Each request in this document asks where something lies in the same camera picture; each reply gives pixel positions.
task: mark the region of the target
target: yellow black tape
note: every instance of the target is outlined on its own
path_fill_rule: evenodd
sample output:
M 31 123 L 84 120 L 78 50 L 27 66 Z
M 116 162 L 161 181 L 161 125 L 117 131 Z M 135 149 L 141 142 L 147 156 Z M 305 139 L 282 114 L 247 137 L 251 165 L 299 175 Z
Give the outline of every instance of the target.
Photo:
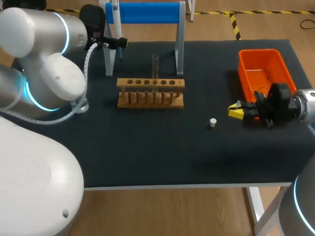
M 50 12 L 76 12 L 79 13 L 80 10 L 71 9 L 45 9 L 45 11 Z M 315 11 L 197 11 L 195 15 L 218 15 L 218 14 L 315 14 Z
M 49 12 L 76 12 L 76 13 L 80 12 L 80 10 L 71 10 L 71 9 L 45 9 L 44 11 L 49 11 Z
M 236 40 L 241 40 L 242 38 L 241 38 L 240 31 L 238 29 L 238 26 L 236 24 L 235 14 L 230 13 L 230 19 L 231 19 L 231 23 L 232 23 L 232 26 L 234 29 L 234 34 L 235 34 Z
M 315 11 L 197 11 L 195 15 L 213 15 L 213 14 L 315 14 Z

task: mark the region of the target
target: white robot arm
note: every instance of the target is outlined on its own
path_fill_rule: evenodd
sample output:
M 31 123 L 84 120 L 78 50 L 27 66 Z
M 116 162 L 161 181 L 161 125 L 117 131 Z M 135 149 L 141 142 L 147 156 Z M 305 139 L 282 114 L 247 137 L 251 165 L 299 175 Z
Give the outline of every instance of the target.
M 0 65 L 0 108 L 39 117 L 80 97 L 82 71 L 63 57 L 84 49 L 76 17 L 28 9 L 0 12 L 0 47 L 24 72 Z M 0 235 L 64 236 L 80 207 L 83 174 L 63 145 L 0 117 Z
M 63 57 L 86 46 L 87 31 L 77 17 L 8 8 L 0 14 L 0 35 L 0 47 L 24 70 L 0 66 L 2 108 L 39 117 L 83 94 L 82 71 Z

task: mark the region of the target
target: blue light ring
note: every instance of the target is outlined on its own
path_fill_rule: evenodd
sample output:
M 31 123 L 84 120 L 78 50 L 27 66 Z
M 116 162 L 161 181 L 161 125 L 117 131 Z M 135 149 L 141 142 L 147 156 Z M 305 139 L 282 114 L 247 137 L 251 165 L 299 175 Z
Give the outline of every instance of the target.
M 294 189 L 293 189 L 293 196 L 294 196 L 294 202 L 295 202 L 295 206 L 296 206 L 296 209 L 297 211 L 299 212 L 300 214 L 300 217 L 302 218 L 303 222 L 306 224 L 306 226 L 309 228 L 310 231 L 312 231 L 312 233 L 315 235 L 315 230 L 312 228 L 312 226 L 307 222 L 307 220 L 305 219 L 300 207 L 299 207 L 299 204 L 297 202 L 297 198 L 296 198 L 296 182 L 297 182 L 297 179 L 299 178 L 299 176 L 296 178 L 295 180 L 295 183 L 294 183 Z
M 63 22 L 63 25 L 65 27 L 66 41 L 65 41 L 64 49 L 61 52 L 61 54 L 63 54 L 67 50 L 67 47 L 69 45 L 69 29 L 68 29 L 68 25 L 66 24 L 64 19 L 58 13 L 54 12 L 54 14 L 57 15 L 61 19 L 61 21 Z
M 54 112 L 54 111 L 56 111 L 56 110 L 59 109 L 59 108 L 56 108 L 56 109 L 48 109 L 48 108 L 45 108 L 45 107 L 41 106 L 41 105 L 33 98 L 32 94 L 31 94 L 31 92 L 30 92 L 30 87 L 29 87 L 29 83 L 28 83 L 28 82 L 26 82 L 25 86 L 26 86 L 26 91 L 27 91 L 27 93 L 28 93 L 28 96 L 29 96 L 30 100 L 31 100 L 36 106 L 38 106 L 40 109 L 42 109 L 42 110 L 44 110 L 44 111 L 48 111 L 48 112 Z

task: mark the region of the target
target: white cable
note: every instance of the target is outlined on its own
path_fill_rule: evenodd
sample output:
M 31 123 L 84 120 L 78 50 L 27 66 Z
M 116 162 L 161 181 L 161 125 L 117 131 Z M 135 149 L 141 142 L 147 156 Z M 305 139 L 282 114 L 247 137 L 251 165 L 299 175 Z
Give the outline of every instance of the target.
M 33 123 L 33 124 L 41 124 L 41 125 L 51 125 L 51 124 L 57 124 L 57 123 L 60 123 L 60 122 L 63 122 L 67 119 L 69 119 L 70 117 L 72 117 L 76 112 L 77 110 L 79 110 L 84 102 L 84 99 L 86 97 L 86 93 L 87 93 L 87 89 L 88 89 L 88 70 L 89 70 L 89 61 L 90 61 L 90 56 L 93 52 L 93 50 L 97 47 L 97 43 L 93 44 L 89 50 L 88 50 L 88 53 L 85 57 L 85 61 L 84 61 L 84 68 L 83 68 L 83 74 L 84 74 L 84 78 L 85 78 L 85 88 L 84 88 L 84 92 L 78 102 L 78 104 L 76 105 L 76 107 L 67 115 L 65 115 L 64 117 L 62 118 L 59 118 L 59 119 L 56 119 L 56 120 L 50 120 L 50 121 L 44 121 L 44 120 L 37 120 L 37 119 L 32 119 L 32 118 L 29 118 L 25 115 L 22 115 L 22 114 L 19 114 L 19 113 L 16 113 L 16 112 L 12 112 L 12 111 L 5 111 L 6 114 L 9 114 L 11 116 L 14 116 L 16 118 L 19 118 L 19 119 L 22 119 L 24 121 L 27 121 L 27 122 L 30 122 L 30 123 Z

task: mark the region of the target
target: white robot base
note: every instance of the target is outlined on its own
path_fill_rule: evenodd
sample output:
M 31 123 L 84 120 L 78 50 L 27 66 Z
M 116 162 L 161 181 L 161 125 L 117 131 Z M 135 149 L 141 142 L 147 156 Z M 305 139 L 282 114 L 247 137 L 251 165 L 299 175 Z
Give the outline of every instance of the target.
M 0 236 L 64 236 L 80 207 L 80 165 L 63 145 L 0 118 Z

